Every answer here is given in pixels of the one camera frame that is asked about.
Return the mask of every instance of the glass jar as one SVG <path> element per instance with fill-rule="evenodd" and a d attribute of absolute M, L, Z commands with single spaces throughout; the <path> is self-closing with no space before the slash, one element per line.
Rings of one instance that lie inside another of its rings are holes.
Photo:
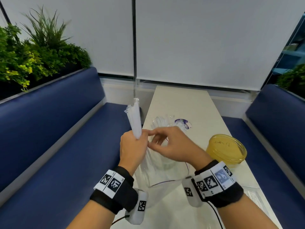
<path fill-rule="evenodd" d="M 216 134 L 209 140 L 207 153 L 217 161 L 223 161 L 231 171 L 245 160 L 247 150 L 237 139 L 225 135 Z"/>

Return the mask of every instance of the person's left hand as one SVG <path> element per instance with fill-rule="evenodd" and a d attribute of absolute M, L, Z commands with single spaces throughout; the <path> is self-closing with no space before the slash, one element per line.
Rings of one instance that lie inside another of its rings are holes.
<path fill-rule="evenodd" d="M 145 129 L 142 130 L 139 140 L 135 138 L 132 131 L 126 132 L 121 136 L 119 166 L 125 168 L 131 176 L 133 176 L 145 157 L 147 143 L 148 130 Z"/>

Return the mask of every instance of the cable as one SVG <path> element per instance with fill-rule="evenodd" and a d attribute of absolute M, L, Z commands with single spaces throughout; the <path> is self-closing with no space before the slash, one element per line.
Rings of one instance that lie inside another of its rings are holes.
<path fill-rule="evenodd" d="M 220 226 L 221 226 L 221 229 L 224 229 L 224 228 L 222 227 L 222 224 L 221 224 L 221 222 L 220 222 L 220 219 L 219 219 L 218 214 L 217 214 L 217 212 L 215 211 L 214 207 L 210 204 L 210 202 L 206 202 L 206 203 L 209 204 L 209 205 L 211 206 L 211 208 L 213 209 L 213 211 L 215 212 L 215 215 L 217 216 L 217 219 L 218 219 L 218 222 L 219 222 L 219 224 L 220 224 Z"/>
<path fill-rule="evenodd" d="M 114 221 L 114 222 L 112 223 L 112 225 L 115 224 L 116 222 L 120 221 L 121 219 L 125 219 L 125 218 L 129 218 L 129 215 L 125 215 L 124 217 L 119 218 L 118 220 Z"/>

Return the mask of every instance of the plastic bag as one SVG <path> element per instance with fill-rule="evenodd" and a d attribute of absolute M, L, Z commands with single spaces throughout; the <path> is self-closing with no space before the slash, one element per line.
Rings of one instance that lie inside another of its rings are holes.
<path fill-rule="evenodd" d="M 134 104 L 129 105 L 125 112 L 128 115 L 134 136 L 138 139 L 142 134 L 139 99 L 134 99 Z M 172 117 L 156 117 L 152 122 L 152 129 L 157 127 L 178 126 L 183 132 L 186 126 L 174 122 Z M 189 175 L 189 168 L 185 162 L 176 162 L 163 157 L 161 154 L 147 148 L 146 156 L 135 172 L 139 189 L 148 193 L 146 206 L 151 207 L 158 203 L 167 194 L 181 184 L 181 180 Z"/>

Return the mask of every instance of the person's right hand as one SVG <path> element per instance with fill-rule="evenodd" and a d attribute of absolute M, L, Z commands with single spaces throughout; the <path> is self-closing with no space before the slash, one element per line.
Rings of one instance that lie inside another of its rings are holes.
<path fill-rule="evenodd" d="M 149 136 L 155 135 L 148 147 L 160 153 L 164 157 L 191 164 L 196 170 L 208 165 L 212 158 L 198 145 L 189 139 L 179 127 L 155 128 L 148 132 Z M 168 145 L 161 146 L 168 138 Z"/>

